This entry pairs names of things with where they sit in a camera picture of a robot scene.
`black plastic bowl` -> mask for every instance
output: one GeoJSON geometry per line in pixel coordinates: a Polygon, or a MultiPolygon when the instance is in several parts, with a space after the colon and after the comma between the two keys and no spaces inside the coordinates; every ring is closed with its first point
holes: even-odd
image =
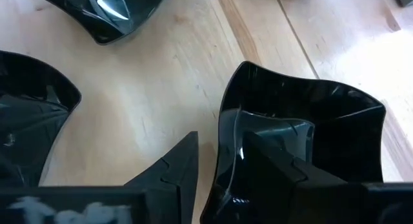
{"type": "Polygon", "coordinates": [[[162,0],[46,0],[76,19],[97,44],[107,45],[138,29],[162,0]]]}
{"type": "Polygon", "coordinates": [[[246,178],[245,132],[344,181],[383,182],[385,112],[378,100],[343,83],[242,63],[223,96],[216,174],[201,222],[261,223],[246,178]]]}
{"type": "Polygon", "coordinates": [[[0,52],[0,187],[37,186],[47,155],[81,100],[58,70],[0,52]]]}

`wood grain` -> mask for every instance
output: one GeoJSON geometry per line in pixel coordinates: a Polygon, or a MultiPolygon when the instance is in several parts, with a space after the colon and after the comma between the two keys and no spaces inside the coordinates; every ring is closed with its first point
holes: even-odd
{"type": "Polygon", "coordinates": [[[246,59],[290,76],[315,78],[277,0],[220,0],[246,59]]]}
{"type": "Polygon", "coordinates": [[[413,181],[413,148],[407,141],[403,129],[396,120],[390,105],[384,101],[387,108],[383,128],[383,145],[393,159],[396,170],[392,172],[401,176],[401,181],[413,181]]]}

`glossy black plastic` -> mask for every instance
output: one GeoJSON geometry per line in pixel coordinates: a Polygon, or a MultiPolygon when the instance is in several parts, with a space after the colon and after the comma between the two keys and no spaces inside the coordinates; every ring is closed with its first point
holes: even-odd
{"type": "Polygon", "coordinates": [[[50,65],[0,52],[0,187],[38,185],[53,142],[80,100],[50,65]]]}
{"type": "Polygon", "coordinates": [[[243,134],[243,152],[260,223],[413,221],[411,183],[347,182],[252,132],[243,134]]]}
{"type": "Polygon", "coordinates": [[[251,202],[256,190],[248,185],[245,132],[339,180],[382,182],[384,117],[384,105],[354,87],[242,63],[222,100],[216,175],[201,222],[263,222],[262,207],[251,202]]]}
{"type": "Polygon", "coordinates": [[[106,45],[131,34],[162,0],[47,0],[76,19],[95,39],[106,45]]]}
{"type": "Polygon", "coordinates": [[[197,178],[198,135],[191,132],[123,187],[2,188],[0,220],[10,224],[189,224],[197,178]]]}

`light wood surface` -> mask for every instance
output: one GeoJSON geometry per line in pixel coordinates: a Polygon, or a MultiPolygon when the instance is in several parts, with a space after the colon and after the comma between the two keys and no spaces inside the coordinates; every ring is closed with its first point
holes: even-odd
{"type": "Polygon", "coordinates": [[[46,1],[0,0],[0,47],[52,65],[83,95],[42,185],[122,185],[197,130],[198,222],[223,91],[246,59],[384,101],[384,177],[413,180],[413,8],[393,0],[165,0],[134,37],[109,46],[46,1]]]}

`wooden tabletop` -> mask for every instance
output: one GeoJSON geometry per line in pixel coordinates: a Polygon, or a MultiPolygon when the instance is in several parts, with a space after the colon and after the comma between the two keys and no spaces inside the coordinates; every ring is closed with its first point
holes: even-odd
{"type": "Polygon", "coordinates": [[[42,185],[122,185],[197,130],[197,222],[214,176],[221,98],[244,60],[344,82],[383,101],[385,180],[413,181],[413,7],[394,0],[164,0],[127,40],[99,46],[46,1],[0,0],[1,50],[52,65],[83,95],[42,185]]]}

